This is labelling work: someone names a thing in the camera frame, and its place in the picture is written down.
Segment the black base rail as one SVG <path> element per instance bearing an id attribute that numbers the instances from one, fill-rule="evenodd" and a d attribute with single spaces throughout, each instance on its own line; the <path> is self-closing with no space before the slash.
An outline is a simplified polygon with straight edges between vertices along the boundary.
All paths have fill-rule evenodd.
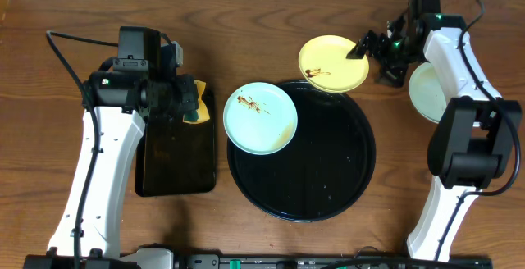
<path id="1" fill-rule="evenodd" d="M 123 262 L 133 262 L 140 268 L 171 269 L 322 269 L 339 268 L 417 268 L 404 254 L 383 253 L 367 246 L 355 254 L 335 257 L 316 255 L 224 255 L 219 251 L 203 250 L 182 253 L 172 248 L 152 244 L 139 247 L 136 252 L 121 255 Z"/>

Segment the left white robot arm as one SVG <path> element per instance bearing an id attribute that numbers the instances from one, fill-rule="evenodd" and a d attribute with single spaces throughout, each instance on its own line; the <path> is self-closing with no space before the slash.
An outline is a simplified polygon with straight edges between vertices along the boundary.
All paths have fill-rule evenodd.
<path id="1" fill-rule="evenodd" d="M 137 72 L 95 71 L 84 89 L 89 98 L 83 141 L 66 208 L 47 252 L 26 256 L 24 266 L 172 268 L 176 255 L 169 248 L 121 255 L 125 188 L 148 113 L 199 116 L 206 84 L 190 75 L 154 79 Z"/>

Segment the black rectangular tray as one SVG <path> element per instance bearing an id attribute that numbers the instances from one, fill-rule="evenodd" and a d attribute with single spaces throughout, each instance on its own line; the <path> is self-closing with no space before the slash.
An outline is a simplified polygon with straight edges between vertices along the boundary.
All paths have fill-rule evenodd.
<path id="1" fill-rule="evenodd" d="M 187 124 L 180 116 L 148 120 L 137 148 L 135 192 L 141 197 L 206 193 L 217 181 L 215 97 L 203 93 L 210 119 Z"/>

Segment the yellow plate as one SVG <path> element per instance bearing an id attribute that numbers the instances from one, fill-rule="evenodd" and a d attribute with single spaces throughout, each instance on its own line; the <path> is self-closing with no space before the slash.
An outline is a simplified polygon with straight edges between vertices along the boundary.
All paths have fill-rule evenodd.
<path id="1" fill-rule="evenodd" d="M 347 59 L 356 46 L 338 35 L 321 35 L 310 39 L 299 51 L 299 69 L 315 88 L 328 93 L 345 93 L 359 87 L 368 77 L 366 57 Z"/>

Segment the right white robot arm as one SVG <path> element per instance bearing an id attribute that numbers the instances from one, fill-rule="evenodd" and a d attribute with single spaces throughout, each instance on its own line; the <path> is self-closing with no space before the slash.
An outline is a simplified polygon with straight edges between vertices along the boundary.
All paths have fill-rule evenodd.
<path id="1" fill-rule="evenodd" d="M 522 109 L 505 100 L 485 77 L 473 54 L 469 25 L 459 15 L 402 15 L 387 34 L 369 32 L 350 50 L 349 59 L 376 58 L 392 80 L 416 58 L 430 63 L 447 102 L 427 149 L 433 179 L 414 230 L 407 238 L 411 258 L 446 262 L 458 229 L 473 202 L 499 195 L 488 190 L 509 156 L 520 155 L 518 126 Z"/>

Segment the light blue plate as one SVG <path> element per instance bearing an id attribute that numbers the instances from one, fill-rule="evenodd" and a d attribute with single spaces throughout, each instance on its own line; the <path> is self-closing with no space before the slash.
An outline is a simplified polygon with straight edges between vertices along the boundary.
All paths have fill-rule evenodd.
<path id="1" fill-rule="evenodd" d="M 289 94 L 265 82 L 239 87 L 227 99 L 223 110 L 229 140 L 254 155 L 281 151 L 293 139 L 298 124 L 297 109 Z"/>
<path id="2" fill-rule="evenodd" d="M 411 75 L 409 97 L 423 117 L 436 124 L 440 122 L 447 102 L 434 67 L 429 62 L 418 66 Z"/>

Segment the yellow green sponge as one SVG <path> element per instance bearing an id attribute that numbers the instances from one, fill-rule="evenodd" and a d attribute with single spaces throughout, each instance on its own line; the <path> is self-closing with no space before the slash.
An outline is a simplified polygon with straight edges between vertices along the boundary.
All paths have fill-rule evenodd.
<path id="1" fill-rule="evenodd" d="M 206 83 L 201 80 L 194 80 L 198 92 L 198 108 L 196 110 L 186 112 L 183 115 L 183 122 L 186 124 L 202 124 L 210 119 L 210 114 L 206 104 L 203 101 L 203 94 L 206 90 Z"/>

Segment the black round tray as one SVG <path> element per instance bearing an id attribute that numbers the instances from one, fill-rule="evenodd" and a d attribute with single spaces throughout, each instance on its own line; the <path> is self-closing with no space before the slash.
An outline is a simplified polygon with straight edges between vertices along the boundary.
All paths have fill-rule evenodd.
<path id="1" fill-rule="evenodd" d="M 278 86 L 291 96 L 299 114 L 293 139 L 264 156 L 229 142 L 231 174 L 243 195 L 274 217 L 298 222 L 334 217 L 358 200 L 372 178 L 372 128 L 345 93 L 325 93 L 305 80 Z"/>

